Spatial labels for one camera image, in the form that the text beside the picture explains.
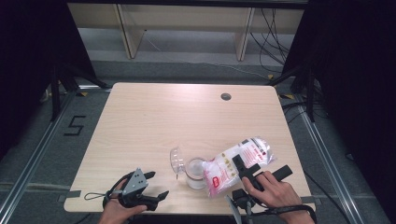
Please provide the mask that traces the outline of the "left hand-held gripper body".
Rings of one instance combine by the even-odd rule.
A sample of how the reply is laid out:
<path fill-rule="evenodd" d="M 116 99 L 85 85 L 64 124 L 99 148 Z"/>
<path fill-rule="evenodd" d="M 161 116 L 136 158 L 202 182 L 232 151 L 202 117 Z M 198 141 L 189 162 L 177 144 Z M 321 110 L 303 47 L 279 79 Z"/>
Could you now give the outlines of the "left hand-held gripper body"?
<path fill-rule="evenodd" d="M 158 206 L 158 197 L 145 196 L 143 191 L 149 185 L 148 179 L 140 168 L 131 175 L 127 175 L 126 183 L 121 187 L 119 202 L 126 208 L 145 205 L 149 211 L 155 211 Z"/>

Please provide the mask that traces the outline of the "person's left hand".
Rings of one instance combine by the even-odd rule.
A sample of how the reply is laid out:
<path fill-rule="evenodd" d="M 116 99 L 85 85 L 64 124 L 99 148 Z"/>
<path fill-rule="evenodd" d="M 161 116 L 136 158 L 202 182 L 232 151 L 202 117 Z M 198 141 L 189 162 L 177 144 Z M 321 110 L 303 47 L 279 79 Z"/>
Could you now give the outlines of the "person's left hand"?
<path fill-rule="evenodd" d="M 127 220 L 128 218 L 138 215 L 147 209 L 148 208 L 145 205 L 126 208 L 120 204 L 118 194 L 112 193 L 99 220 Z"/>

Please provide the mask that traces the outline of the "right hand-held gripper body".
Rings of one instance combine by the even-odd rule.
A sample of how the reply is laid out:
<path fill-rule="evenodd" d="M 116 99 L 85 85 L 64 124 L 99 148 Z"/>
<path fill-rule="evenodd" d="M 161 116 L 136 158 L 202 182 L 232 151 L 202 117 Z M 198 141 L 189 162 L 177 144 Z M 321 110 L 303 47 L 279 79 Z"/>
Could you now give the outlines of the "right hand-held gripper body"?
<path fill-rule="evenodd" d="M 257 172 L 254 174 L 255 179 L 250 181 L 252 186 L 260 191 L 263 191 L 263 186 L 257 181 Z M 233 217 L 237 224 L 253 224 L 252 207 L 259 203 L 259 200 L 247 194 L 243 189 L 237 189 L 232 192 L 232 196 L 226 196 L 230 208 L 233 212 Z"/>

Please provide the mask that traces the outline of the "light wooden shelf unit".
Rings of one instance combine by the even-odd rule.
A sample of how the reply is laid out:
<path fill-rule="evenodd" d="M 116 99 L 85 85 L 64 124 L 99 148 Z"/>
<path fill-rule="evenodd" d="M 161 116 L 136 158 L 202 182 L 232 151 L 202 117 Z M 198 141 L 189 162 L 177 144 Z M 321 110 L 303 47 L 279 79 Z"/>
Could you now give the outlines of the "light wooden shelf unit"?
<path fill-rule="evenodd" d="M 68 8 L 78 28 L 120 30 L 126 55 L 133 59 L 147 30 L 228 32 L 233 34 L 236 60 L 245 58 L 250 33 L 272 30 L 292 35 L 303 16 L 301 9 L 258 7 L 191 7 L 126 4 L 70 3 Z"/>

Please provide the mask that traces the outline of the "person's right hand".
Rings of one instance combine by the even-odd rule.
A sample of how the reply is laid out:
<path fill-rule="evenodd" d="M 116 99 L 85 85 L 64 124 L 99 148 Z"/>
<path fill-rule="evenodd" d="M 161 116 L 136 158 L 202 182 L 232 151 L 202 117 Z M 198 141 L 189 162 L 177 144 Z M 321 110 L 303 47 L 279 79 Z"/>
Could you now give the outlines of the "person's right hand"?
<path fill-rule="evenodd" d="M 254 198 L 268 207 L 284 207 L 300 205 L 301 198 L 295 192 L 292 185 L 287 182 L 279 182 L 269 171 L 265 171 L 256 177 L 263 190 L 256 189 L 247 177 L 242 178 L 245 190 Z"/>

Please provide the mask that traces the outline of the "metal floor rail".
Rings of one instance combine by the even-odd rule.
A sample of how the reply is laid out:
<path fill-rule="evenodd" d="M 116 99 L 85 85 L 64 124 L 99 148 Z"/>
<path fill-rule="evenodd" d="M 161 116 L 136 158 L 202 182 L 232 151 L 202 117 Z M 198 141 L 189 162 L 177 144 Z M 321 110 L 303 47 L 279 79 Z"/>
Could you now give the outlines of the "metal floor rail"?
<path fill-rule="evenodd" d="M 308 109 L 304 108 L 303 99 L 297 95 L 296 102 L 300 103 L 299 111 L 302 113 L 302 118 L 306 129 L 308 130 L 311 139 L 316 147 L 319 157 L 324 165 L 324 168 L 332 182 L 332 186 L 338 196 L 338 199 L 345 211 L 346 217 L 350 224 L 364 224 L 362 217 L 355 200 L 350 193 L 347 184 L 341 174 L 339 173 L 335 162 L 333 161 L 330 152 L 328 151 L 316 124 L 308 117 Z"/>
<path fill-rule="evenodd" d="M 0 224 L 7 224 L 14 213 L 18 203 L 25 192 L 28 183 L 34 175 L 38 164 L 42 161 L 50 142 L 53 139 L 60 123 L 64 118 L 64 113 L 70 103 L 74 100 L 76 93 L 68 92 L 64 95 L 61 107 L 57 114 L 53 114 L 51 120 L 40 138 L 40 141 L 34 147 L 32 155 L 25 163 L 18 179 L 11 185 L 7 197 L 0 204 Z"/>

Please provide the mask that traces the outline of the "red and white pouch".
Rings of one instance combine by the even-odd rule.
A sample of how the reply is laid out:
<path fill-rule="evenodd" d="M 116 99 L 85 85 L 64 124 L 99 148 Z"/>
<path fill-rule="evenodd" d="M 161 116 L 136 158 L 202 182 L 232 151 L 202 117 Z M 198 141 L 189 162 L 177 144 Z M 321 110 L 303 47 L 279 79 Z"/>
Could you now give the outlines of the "red and white pouch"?
<path fill-rule="evenodd" d="M 221 152 L 210 161 L 203 162 L 204 180 L 210 198 L 217 197 L 239 180 L 239 171 L 233 158 L 239 156 L 246 168 L 268 165 L 274 160 L 269 144 L 259 136 L 250 137 Z"/>

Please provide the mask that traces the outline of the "clear glass jar with lid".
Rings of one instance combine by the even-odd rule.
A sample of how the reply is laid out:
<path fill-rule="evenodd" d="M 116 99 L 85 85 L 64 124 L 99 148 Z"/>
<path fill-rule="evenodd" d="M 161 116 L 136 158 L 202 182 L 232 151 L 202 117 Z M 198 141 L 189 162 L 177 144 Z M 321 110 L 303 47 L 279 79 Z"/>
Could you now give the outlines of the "clear glass jar with lid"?
<path fill-rule="evenodd" d="M 205 159 L 200 157 L 194 157 L 185 161 L 178 147 L 170 150 L 170 165 L 174 173 L 176 176 L 185 174 L 187 177 L 186 182 L 191 189 L 204 189 L 206 186 L 204 162 Z"/>

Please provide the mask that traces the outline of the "black metal stand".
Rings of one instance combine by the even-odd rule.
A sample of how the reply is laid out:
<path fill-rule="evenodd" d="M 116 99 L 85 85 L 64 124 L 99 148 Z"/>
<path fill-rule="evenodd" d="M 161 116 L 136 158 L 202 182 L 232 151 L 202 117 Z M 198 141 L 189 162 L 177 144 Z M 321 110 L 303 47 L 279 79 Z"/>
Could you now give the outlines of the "black metal stand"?
<path fill-rule="evenodd" d="M 310 118 L 311 122 L 314 122 L 314 80 L 315 75 L 312 72 L 312 69 L 309 65 L 298 65 L 295 68 L 290 69 L 287 72 L 284 72 L 280 77 L 277 77 L 271 80 L 268 83 L 268 86 L 275 86 L 284 80 L 294 77 L 294 80 L 291 83 L 290 90 L 292 93 L 302 93 L 305 90 L 306 93 L 306 113 Z"/>
<path fill-rule="evenodd" d="M 109 90 L 111 85 L 106 84 L 96 77 L 94 72 L 88 73 L 70 63 L 57 63 L 52 66 L 50 72 L 50 88 L 52 93 L 52 117 L 51 120 L 55 121 L 61 113 L 61 99 L 60 89 L 61 84 L 67 92 L 79 90 L 79 86 L 75 77 L 82 77 L 90 81 L 92 84 L 98 86 L 100 89 Z"/>

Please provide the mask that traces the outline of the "black curtain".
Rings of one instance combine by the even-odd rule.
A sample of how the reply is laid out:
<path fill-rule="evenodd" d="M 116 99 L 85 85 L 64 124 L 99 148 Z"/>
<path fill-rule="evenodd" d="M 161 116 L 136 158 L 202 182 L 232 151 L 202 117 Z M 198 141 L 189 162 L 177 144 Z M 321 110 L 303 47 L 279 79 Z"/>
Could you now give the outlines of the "black curtain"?
<path fill-rule="evenodd" d="M 95 73 L 66 0 L 0 0 L 0 159 L 17 143 L 54 68 Z"/>
<path fill-rule="evenodd" d="M 396 224 L 396 0 L 307 0 L 284 68 L 306 61 L 333 124 Z"/>

